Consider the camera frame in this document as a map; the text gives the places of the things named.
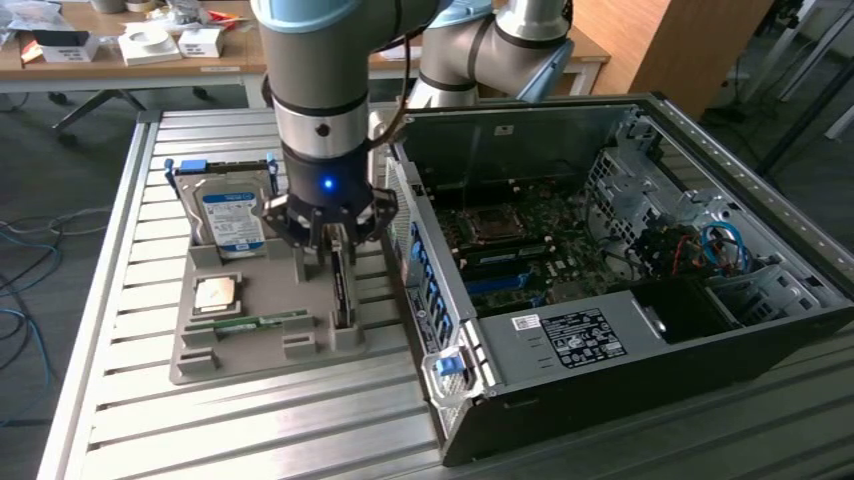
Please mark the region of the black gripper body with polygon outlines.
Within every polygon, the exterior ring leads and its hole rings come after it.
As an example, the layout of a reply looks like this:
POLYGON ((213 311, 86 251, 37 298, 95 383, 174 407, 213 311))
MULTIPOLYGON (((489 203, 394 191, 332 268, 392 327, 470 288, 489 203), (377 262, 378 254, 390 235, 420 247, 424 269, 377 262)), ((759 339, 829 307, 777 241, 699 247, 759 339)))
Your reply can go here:
POLYGON ((361 148, 333 158, 284 153, 290 211, 324 223, 353 220, 372 202, 366 153, 361 148))

